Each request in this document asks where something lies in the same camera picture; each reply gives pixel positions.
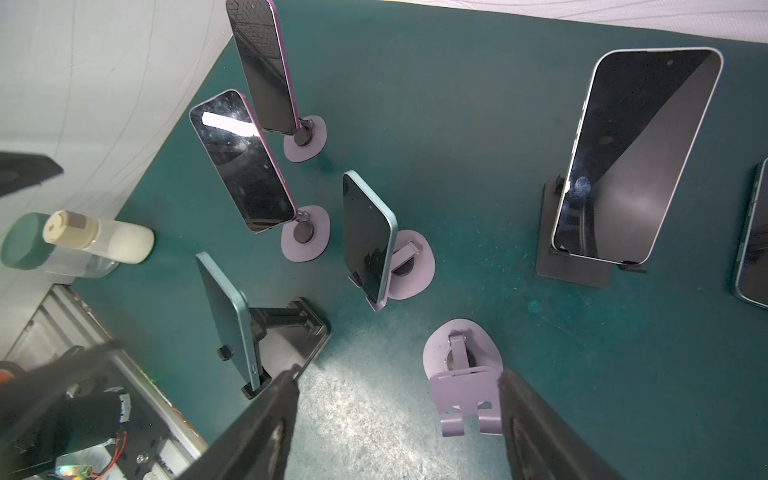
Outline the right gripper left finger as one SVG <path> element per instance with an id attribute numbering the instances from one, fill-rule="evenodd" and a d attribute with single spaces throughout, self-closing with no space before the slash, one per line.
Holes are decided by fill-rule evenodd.
<path id="1" fill-rule="evenodd" d="M 282 479 L 298 411 L 297 367 L 280 373 L 181 475 L 182 479 Z"/>

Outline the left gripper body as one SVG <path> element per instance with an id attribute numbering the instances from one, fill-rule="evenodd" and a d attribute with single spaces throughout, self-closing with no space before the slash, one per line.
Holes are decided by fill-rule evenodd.
<path id="1" fill-rule="evenodd" d="M 0 154 L 0 196 L 5 197 L 64 173 L 44 154 L 2 151 Z"/>

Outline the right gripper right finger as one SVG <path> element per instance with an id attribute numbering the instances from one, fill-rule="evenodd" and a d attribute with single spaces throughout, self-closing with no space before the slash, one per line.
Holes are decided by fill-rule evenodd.
<path id="1" fill-rule="evenodd" d="M 621 479 L 517 372 L 499 380 L 502 433 L 514 479 Z"/>

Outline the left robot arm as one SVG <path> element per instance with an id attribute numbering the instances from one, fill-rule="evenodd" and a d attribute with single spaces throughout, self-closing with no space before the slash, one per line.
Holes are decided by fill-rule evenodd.
<path id="1" fill-rule="evenodd" d="M 4 266 L 26 272 L 82 277 L 84 254 L 61 258 L 43 239 L 44 214 L 19 218 L 1 245 Z M 66 391 L 98 373 L 120 345 L 108 341 L 90 349 L 72 348 L 61 358 L 25 371 L 1 386 L 1 476 L 27 479 L 53 471 L 65 454 L 118 436 L 121 400 L 114 392 L 70 398 Z"/>

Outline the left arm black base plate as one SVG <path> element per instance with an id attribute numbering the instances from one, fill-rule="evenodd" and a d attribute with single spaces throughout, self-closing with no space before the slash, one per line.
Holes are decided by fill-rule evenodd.
<path id="1" fill-rule="evenodd" d="M 170 438 L 165 422 L 144 414 L 132 416 L 127 424 L 127 444 L 111 468 L 109 479 L 143 479 L 160 458 L 160 449 Z"/>

